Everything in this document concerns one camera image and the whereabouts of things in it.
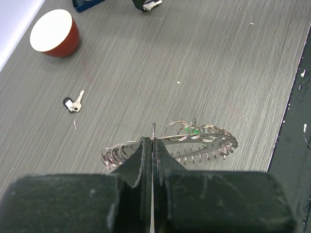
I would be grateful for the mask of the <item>key with black tag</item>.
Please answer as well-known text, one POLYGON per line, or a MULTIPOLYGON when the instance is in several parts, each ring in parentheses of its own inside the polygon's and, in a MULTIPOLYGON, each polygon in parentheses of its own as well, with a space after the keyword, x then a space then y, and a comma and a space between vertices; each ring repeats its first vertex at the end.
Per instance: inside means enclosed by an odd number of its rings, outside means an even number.
POLYGON ((147 14, 147 13, 151 12, 154 8, 158 7, 161 3, 162 3, 162 0, 149 1, 142 6, 141 11, 144 14, 147 14))

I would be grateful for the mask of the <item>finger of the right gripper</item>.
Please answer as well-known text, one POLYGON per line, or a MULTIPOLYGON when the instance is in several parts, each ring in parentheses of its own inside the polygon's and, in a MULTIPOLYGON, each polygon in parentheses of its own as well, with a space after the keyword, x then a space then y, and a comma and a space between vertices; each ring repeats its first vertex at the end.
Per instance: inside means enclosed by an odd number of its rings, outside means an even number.
POLYGON ((132 2, 138 10, 142 10, 146 0, 132 0, 132 2))

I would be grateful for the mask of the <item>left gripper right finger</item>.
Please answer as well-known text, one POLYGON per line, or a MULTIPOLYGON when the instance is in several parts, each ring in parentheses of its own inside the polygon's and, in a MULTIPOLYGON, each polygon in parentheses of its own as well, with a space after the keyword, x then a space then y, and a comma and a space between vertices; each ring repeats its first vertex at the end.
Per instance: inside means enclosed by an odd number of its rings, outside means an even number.
POLYGON ((274 176, 187 170, 153 141, 157 233, 292 233, 296 220, 274 176))

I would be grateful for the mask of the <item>blue tray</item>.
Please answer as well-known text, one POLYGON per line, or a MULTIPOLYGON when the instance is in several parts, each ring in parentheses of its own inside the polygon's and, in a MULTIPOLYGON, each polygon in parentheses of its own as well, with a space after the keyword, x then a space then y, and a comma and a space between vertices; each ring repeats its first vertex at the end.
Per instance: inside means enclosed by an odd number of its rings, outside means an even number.
POLYGON ((103 1, 104 0, 72 0, 72 5, 76 12, 81 13, 95 5, 100 4, 103 1))

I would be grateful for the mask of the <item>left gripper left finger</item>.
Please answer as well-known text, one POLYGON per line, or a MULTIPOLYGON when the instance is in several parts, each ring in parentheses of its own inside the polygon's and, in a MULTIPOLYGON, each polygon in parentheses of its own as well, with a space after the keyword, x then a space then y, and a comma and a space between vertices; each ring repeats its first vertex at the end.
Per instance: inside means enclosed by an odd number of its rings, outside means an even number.
POLYGON ((148 233, 152 142, 109 174, 46 174, 19 178, 0 202, 3 233, 148 233))

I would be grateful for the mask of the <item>key with black-white tag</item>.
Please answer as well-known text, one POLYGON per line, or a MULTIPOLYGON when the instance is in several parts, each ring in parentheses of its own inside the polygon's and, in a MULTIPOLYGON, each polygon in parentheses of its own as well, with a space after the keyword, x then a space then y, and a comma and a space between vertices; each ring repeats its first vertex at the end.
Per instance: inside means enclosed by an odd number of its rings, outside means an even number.
POLYGON ((68 110, 70 114, 79 112, 82 108, 81 100, 84 94, 84 90, 82 90, 76 101, 73 101, 70 97, 66 97, 63 99, 63 105, 68 110))

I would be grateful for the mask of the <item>red white bowl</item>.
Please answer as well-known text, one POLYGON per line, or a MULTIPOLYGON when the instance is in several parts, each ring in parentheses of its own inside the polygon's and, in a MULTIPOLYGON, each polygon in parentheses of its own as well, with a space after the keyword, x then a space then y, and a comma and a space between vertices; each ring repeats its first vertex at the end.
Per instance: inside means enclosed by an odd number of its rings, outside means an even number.
POLYGON ((80 33, 70 12, 55 9, 44 14, 30 34, 32 48, 48 56, 64 58, 73 54, 80 42, 80 33))

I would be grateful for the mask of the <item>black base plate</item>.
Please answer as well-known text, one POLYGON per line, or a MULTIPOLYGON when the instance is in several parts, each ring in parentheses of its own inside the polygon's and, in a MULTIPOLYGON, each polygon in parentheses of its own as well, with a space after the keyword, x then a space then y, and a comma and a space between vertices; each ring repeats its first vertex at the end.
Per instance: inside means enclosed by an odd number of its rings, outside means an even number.
POLYGON ((311 231, 311 37, 308 35, 268 168, 282 185, 296 232, 311 231))

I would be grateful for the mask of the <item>metal key organizer disc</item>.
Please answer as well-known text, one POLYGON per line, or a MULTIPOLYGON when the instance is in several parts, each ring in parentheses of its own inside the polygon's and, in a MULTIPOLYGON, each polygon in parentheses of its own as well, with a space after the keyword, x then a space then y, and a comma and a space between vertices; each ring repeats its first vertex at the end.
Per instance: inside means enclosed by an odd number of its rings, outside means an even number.
MULTIPOLYGON (((173 149, 169 155, 182 165, 187 162, 192 164, 201 163, 202 159, 210 161, 211 158, 225 159, 234 152, 239 144, 235 136, 224 128, 211 124, 198 124, 196 118, 191 122, 185 120, 172 121, 164 131, 164 136, 158 140, 166 147, 184 145, 182 149, 173 149), (185 128, 202 129, 202 134, 186 133, 185 128)), ((127 160, 138 148, 138 141, 130 140, 117 143, 112 147, 105 147, 101 150, 101 161, 104 166, 114 171, 125 160, 127 160)))

